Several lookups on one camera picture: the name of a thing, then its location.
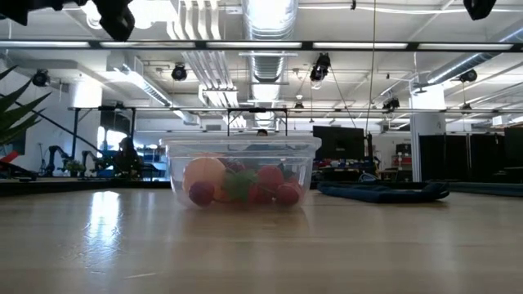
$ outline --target ceiling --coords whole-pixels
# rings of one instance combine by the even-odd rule
[[[376,6],[401,11],[437,11],[448,2],[449,0],[378,0]],[[221,36],[228,40],[243,39],[243,17],[239,13],[241,1],[222,0],[219,3]],[[384,12],[374,14],[368,10],[351,11],[336,8],[336,5],[347,4],[348,1],[300,0],[299,3],[300,9],[293,38],[300,41],[372,41],[375,29],[376,41],[487,42],[505,28],[523,20],[521,0],[498,0],[497,9],[512,12],[492,12],[486,19],[478,21],[472,21],[466,12],[424,15]],[[463,9],[462,3],[462,1],[454,1],[445,9],[450,11]],[[359,7],[372,7],[372,5],[374,5],[373,1],[358,0]],[[33,12],[29,16],[27,27],[7,20],[0,21],[0,38],[110,39],[103,30],[90,29],[84,12],[75,6],[66,7],[61,12],[52,10]],[[165,23],[156,23],[150,29],[135,29],[131,40],[144,39],[169,39]],[[239,91],[239,102],[246,102],[250,93],[248,61],[240,57],[239,52],[226,51],[226,60],[230,75]],[[202,106],[197,98],[199,81],[190,70],[184,82],[174,82],[170,77],[175,63],[184,62],[180,51],[128,53],[138,56],[144,62],[144,75],[170,94],[179,105]],[[128,105],[150,106],[153,102],[146,93],[106,72],[105,63],[108,54],[108,51],[9,51],[10,57],[16,59],[75,60],[103,75],[108,85],[116,85],[123,90],[124,95],[122,92],[107,91],[105,99],[124,100]],[[461,53],[443,52],[419,52],[416,55],[409,52],[374,54],[354,51],[330,52],[333,73],[327,76],[319,90],[311,90],[308,76],[318,52],[299,51],[296,57],[288,58],[287,74],[283,80],[284,85],[281,87],[277,105],[292,107],[297,101],[298,94],[303,95],[302,100],[306,107],[310,107],[311,103],[315,107],[342,107],[344,100],[347,106],[365,108],[369,105],[369,99],[374,98],[377,98],[376,103],[379,105],[382,101],[379,95],[397,82],[397,79],[405,78],[415,72],[430,72],[461,55]],[[522,56],[522,54],[506,53],[479,65],[475,68],[479,74],[478,80],[517,65],[523,61]],[[61,73],[60,70],[54,70],[51,75],[53,73],[56,74],[54,78],[63,78],[67,82],[74,82],[81,78],[73,76],[79,75],[78,72]],[[463,100],[495,93],[521,81],[523,81],[523,67],[517,67],[455,95],[450,94],[461,88],[461,83],[446,82],[445,94],[448,96],[445,98],[445,103],[448,107],[456,106]],[[399,94],[403,106],[408,105],[407,94],[406,92]],[[519,93],[504,96],[492,103],[481,105],[481,108],[503,107],[507,103],[521,100],[521,96],[523,94]],[[160,115],[162,114],[150,113],[151,117]]]

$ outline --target clear plastic container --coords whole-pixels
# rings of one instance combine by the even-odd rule
[[[187,207],[298,207],[310,188],[314,137],[166,138],[171,185]]]

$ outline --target wooden table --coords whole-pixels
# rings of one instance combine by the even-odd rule
[[[0,293],[515,293],[523,200],[188,211],[170,190],[0,198]]]

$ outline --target blue cloth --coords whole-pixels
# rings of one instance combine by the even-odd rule
[[[395,190],[380,185],[340,185],[320,183],[318,190],[328,196],[365,201],[368,203],[426,203],[449,195],[449,186],[430,183],[421,191]]]

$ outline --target green leaf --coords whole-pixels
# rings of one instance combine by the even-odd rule
[[[4,70],[0,73],[0,81],[2,81],[3,78],[5,78],[13,69],[16,69],[18,65],[12,66],[9,69]]]
[[[9,95],[6,95],[2,98],[0,98],[0,114],[4,113],[6,110],[8,110],[11,105],[15,103],[15,101],[24,94],[24,91],[27,90],[29,87],[29,84],[31,83],[31,80],[29,80],[24,86],[22,86],[20,89],[12,92]]]
[[[8,127],[12,126],[22,118],[24,118],[25,115],[30,113],[36,106],[38,106],[42,101],[44,101],[51,93],[47,93],[46,95],[36,99],[35,101],[32,101],[24,106],[21,106],[16,109],[8,110],[6,113],[2,114],[0,116],[0,131],[5,130]]]
[[[38,118],[37,114],[31,115],[31,117],[27,118],[22,123],[6,129],[6,130],[0,130],[0,145],[5,145],[10,143],[12,140],[14,140],[17,136],[19,136],[22,132],[27,130],[28,128],[34,126],[35,124],[39,123],[40,121],[36,120]]]
[[[256,184],[257,176],[254,170],[244,170],[236,173],[227,172],[224,190],[231,200],[248,201],[248,191],[252,184]]]

